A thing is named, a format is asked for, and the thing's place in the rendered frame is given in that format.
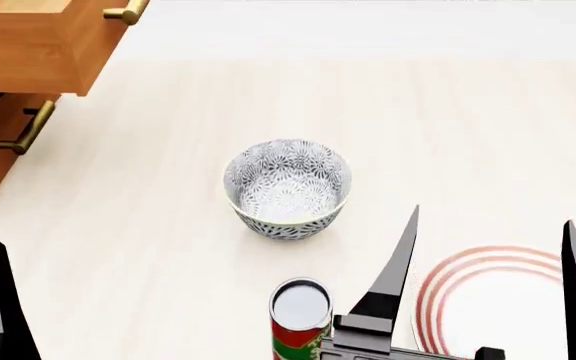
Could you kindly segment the red green tin can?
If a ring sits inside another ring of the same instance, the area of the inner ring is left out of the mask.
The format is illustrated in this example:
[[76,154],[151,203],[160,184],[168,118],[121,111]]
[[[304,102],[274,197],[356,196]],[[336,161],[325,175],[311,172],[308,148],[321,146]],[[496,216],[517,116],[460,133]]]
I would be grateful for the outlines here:
[[312,278],[279,284],[269,299],[273,360],[319,360],[322,338],[330,335],[333,302]]

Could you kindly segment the open wooden drawer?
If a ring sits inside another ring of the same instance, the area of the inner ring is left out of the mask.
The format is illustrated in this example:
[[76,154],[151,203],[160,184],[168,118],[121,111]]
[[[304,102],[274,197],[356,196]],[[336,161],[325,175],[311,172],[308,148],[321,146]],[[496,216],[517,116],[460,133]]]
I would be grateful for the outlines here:
[[0,92],[87,95],[130,27],[129,0],[0,0]]

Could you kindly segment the black white floral bowl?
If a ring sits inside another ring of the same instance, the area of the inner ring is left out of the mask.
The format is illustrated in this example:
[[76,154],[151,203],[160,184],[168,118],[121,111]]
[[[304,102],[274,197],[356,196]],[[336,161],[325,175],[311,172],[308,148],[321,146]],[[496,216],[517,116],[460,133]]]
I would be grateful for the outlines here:
[[352,173],[347,161],[309,140],[270,140],[227,164],[223,188],[229,205],[253,232],[300,240],[320,233],[347,202]]

